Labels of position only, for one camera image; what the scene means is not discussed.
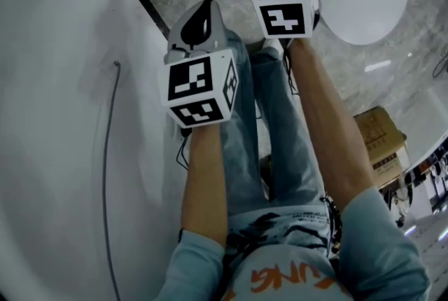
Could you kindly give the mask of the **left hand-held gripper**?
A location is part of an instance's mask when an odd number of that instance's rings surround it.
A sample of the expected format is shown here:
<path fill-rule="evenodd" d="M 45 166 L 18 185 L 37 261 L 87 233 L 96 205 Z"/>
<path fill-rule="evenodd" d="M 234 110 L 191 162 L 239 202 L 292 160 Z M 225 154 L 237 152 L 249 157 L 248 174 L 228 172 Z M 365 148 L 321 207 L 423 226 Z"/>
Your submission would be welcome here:
<path fill-rule="evenodd" d="M 236 51 L 219 5 L 203 0 L 171 28 L 160 69 L 161 104 L 181 128 L 227 122 L 239 87 Z"/>

